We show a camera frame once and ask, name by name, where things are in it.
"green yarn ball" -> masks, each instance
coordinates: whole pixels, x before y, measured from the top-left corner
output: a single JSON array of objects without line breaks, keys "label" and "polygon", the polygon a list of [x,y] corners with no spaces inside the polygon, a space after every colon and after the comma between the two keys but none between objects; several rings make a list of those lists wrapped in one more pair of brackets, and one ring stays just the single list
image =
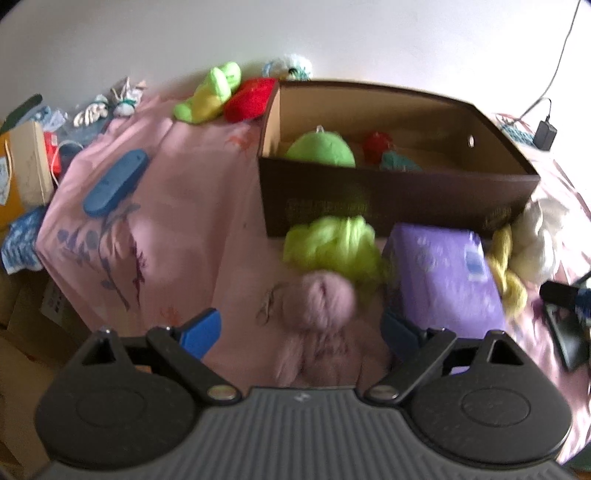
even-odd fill
[{"label": "green yarn ball", "polygon": [[335,167],[355,167],[353,152],[347,142],[334,132],[317,131],[302,135],[292,143],[285,157]]}]

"white cable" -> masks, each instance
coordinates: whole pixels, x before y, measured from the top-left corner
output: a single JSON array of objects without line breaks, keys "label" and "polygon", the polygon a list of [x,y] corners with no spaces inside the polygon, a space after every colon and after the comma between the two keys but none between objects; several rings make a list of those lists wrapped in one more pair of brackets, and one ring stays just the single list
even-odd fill
[{"label": "white cable", "polygon": [[508,126],[510,127],[511,125],[516,124],[517,122],[519,122],[524,116],[526,116],[529,112],[531,112],[531,110],[538,105],[538,103],[540,103],[543,98],[544,95],[546,95],[546,93],[548,93],[548,90],[550,90],[550,87],[552,86],[552,84],[554,83],[554,79],[556,78],[556,74],[558,73],[558,68],[560,67],[560,62],[562,61],[562,55],[564,54],[564,49],[566,48],[566,42],[570,37],[570,33],[573,31],[573,25],[574,25],[574,19],[577,18],[577,12],[579,11],[579,5],[581,4],[581,0],[579,0],[577,2],[577,7],[574,9],[574,15],[573,15],[573,19],[570,22],[570,27],[569,27],[569,31],[566,34],[566,37],[564,38],[564,43],[562,44],[562,51],[560,52],[560,57],[558,57],[558,63],[556,64],[556,69],[554,71],[554,74],[552,75],[552,78],[550,79],[550,83],[548,84],[548,86],[546,87],[546,90],[544,90],[544,92],[542,93],[542,95],[540,95],[534,103],[532,103],[530,105],[530,107],[523,112],[519,118],[514,119],[511,123],[508,124]]},{"label": "white cable", "polygon": [[6,151],[6,157],[8,160],[8,188],[10,189],[10,183],[12,182],[12,154],[8,149],[8,141],[4,140],[4,150]]},{"label": "white cable", "polygon": [[80,147],[81,149],[84,150],[84,146],[82,144],[79,144],[78,142],[74,142],[73,140],[62,140],[61,142],[58,143],[56,151],[53,152],[53,157],[51,158],[51,162],[49,164],[49,172],[51,173],[51,178],[53,179],[54,182],[56,182],[56,185],[58,185],[58,186],[60,183],[57,181],[56,175],[53,173],[53,166],[56,164],[56,158],[60,152],[60,148],[63,147],[64,145],[75,145],[75,146]]}]

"blue crochet piece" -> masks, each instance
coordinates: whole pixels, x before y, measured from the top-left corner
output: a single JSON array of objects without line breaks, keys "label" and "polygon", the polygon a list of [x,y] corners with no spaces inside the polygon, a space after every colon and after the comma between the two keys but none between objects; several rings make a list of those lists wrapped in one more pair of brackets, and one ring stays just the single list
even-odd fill
[{"label": "blue crochet piece", "polygon": [[2,244],[2,263],[10,275],[20,270],[43,270],[43,265],[35,253],[35,242],[45,217],[47,207],[21,215],[10,226],[10,231]]},{"label": "blue crochet piece", "polygon": [[534,134],[524,132],[513,125],[501,125],[501,130],[509,135],[509,138],[514,142],[522,143],[529,147],[534,146]]},{"label": "blue crochet piece", "polygon": [[380,170],[396,170],[396,171],[421,171],[415,162],[400,155],[393,150],[388,150],[382,153],[382,162],[379,164]]}]

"yellow yarn skein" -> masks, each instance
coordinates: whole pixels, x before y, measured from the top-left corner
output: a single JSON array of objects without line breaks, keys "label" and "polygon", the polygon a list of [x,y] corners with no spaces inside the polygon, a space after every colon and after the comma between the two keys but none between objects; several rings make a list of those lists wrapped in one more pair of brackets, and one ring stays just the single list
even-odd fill
[{"label": "yellow yarn skein", "polygon": [[518,316],[527,304],[525,286],[517,275],[507,269],[512,250],[511,226],[507,225],[493,233],[491,250],[485,255],[496,289],[501,296],[503,311],[509,318]]}]

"red yarn ball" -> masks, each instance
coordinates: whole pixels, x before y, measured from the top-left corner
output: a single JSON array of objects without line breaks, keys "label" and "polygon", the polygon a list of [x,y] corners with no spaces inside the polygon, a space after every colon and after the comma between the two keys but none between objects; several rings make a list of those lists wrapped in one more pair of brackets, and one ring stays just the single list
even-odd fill
[{"label": "red yarn ball", "polygon": [[383,132],[373,132],[363,142],[363,155],[365,163],[379,165],[382,162],[382,153],[392,150],[392,137]]}]

